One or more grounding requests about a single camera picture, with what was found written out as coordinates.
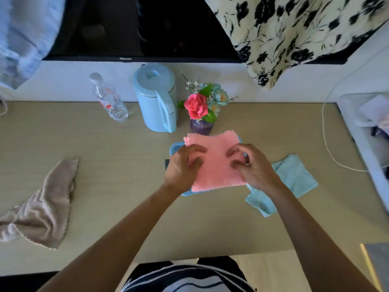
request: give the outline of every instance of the person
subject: person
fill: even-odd
[[[163,185],[39,291],[114,291],[159,218],[192,187],[203,162],[198,157],[190,166],[187,164],[189,154],[195,151],[207,150],[199,145],[183,146],[172,155]],[[237,144],[226,155],[233,159],[238,151],[247,154],[247,163],[233,160],[231,166],[277,207],[312,291],[377,292],[282,183],[265,155],[252,144]],[[122,291],[254,291],[228,259],[232,260],[221,257],[203,259],[203,264],[197,265],[171,264],[131,275]]]

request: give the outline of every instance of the beige towel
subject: beige towel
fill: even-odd
[[[23,236],[34,244],[58,249],[68,226],[70,193],[79,160],[61,160],[28,201],[0,218],[0,241]]]

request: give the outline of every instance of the hand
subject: hand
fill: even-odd
[[[188,156],[195,151],[207,152],[207,149],[197,144],[182,146],[170,157],[169,166],[165,172],[164,185],[179,195],[191,189],[197,171],[204,162],[202,157],[197,157],[191,166],[188,166]]]
[[[284,185],[265,155],[255,146],[238,143],[226,152],[226,156],[230,157],[237,151],[245,152],[249,156],[249,164],[234,160],[231,161],[231,167],[238,170],[250,186],[267,193]]]

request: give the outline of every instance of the flower arrangement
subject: flower arrangement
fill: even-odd
[[[219,84],[199,84],[198,81],[191,83],[182,72],[181,75],[184,77],[186,89],[190,91],[191,95],[187,100],[178,102],[177,106],[186,108],[193,120],[216,122],[220,113],[220,106],[227,105],[236,98],[230,99],[227,92],[221,89]]]

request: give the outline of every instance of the kettle handle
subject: kettle handle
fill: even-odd
[[[175,106],[170,95],[164,90],[156,90],[159,110],[161,111],[165,132],[172,133],[177,129]]]

